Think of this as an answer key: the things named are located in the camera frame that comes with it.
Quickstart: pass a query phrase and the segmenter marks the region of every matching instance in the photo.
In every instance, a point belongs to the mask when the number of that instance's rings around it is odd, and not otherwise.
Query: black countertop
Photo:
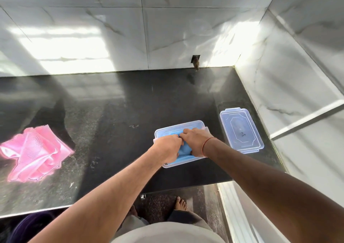
[[[132,163],[156,129],[202,120],[226,141],[219,113],[249,110],[264,149],[249,154],[283,169],[256,111],[231,67],[0,78],[0,142],[49,124],[75,153],[40,182],[7,182],[12,159],[0,159],[0,217],[73,204]],[[161,168],[143,193],[231,180],[209,159]]]

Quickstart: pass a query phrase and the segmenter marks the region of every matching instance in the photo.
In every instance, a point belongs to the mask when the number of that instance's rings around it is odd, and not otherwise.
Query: foot
[[[135,216],[135,217],[138,217],[138,215],[137,215],[137,211],[136,211],[136,209],[135,209],[135,206],[134,206],[134,205],[133,205],[133,206],[131,206],[131,208],[130,208],[130,210],[129,210],[128,214],[129,214],[129,215],[133,215],[133,216]]]
[[[180,197],[177,197],[175,201],[174,209],[187,211],[187,203],[184,200],[182,200]]]

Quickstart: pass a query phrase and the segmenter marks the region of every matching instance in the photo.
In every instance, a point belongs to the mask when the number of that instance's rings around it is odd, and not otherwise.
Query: pants
[[[199,215],[184,210],[173,210],[170,217],[166,220],[168,222],[178,222],[183,224],[192,224],[201,228],[206,228],[213,231],[209,225],[202,219]],[[141,228],[149,225],[148,221],[144,218],[137,218],[133,215],[128,215],[123,223],[122,227],[116,232],[114,239],[122,236],[123,234],[134,230],[136,228]]]

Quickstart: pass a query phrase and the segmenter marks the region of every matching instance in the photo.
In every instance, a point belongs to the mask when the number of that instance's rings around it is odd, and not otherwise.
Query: dark purple object
[[[55,216],[49,211],[32,213],[26,216],[13,230],[7,243],[27,243],[44,229]]]

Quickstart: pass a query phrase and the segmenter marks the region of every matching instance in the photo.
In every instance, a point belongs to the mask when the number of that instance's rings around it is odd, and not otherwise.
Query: pink cloth
[[[61,168],[61,162],[74,151],[65,145],[48,125],[26,128],[0,145],[5,158],[16,158],[17,164],[8,181],[39,181]]]

